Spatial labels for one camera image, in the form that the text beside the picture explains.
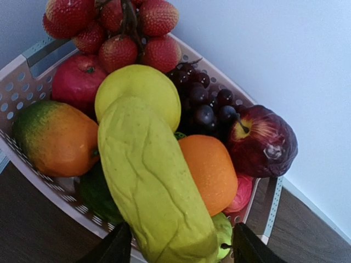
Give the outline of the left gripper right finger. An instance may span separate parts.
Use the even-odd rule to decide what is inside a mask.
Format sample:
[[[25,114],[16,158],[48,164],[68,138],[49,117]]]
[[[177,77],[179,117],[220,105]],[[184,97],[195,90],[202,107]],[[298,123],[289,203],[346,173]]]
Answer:
[[[234,263],[286,263],[244,223],[234,226],[233,253]]]

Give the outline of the yellow fruit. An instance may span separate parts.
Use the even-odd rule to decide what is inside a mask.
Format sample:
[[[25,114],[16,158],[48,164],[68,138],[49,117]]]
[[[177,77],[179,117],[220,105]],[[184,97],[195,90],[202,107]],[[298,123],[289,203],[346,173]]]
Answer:
[[[114,101],[98,147],[109,191],[148,262],[215,262],[212,219],[177,139],[148,103]]]

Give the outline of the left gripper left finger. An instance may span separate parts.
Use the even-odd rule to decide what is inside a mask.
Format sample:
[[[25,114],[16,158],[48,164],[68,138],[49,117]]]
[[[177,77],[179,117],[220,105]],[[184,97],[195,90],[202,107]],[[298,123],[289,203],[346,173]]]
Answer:
[[[77,263],[129,263],[132,234],[130,226],[121,222]]]

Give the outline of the red lychee bunch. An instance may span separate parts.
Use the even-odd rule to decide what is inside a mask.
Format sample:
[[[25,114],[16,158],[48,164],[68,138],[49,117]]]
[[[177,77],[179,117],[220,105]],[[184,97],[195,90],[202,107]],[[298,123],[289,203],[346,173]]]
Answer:
[[[168,73],[182,54],[169,35],[178,21],[168,1],[48,1],[42,25],[49,36],[96,54],[107,72],[139,62]]]

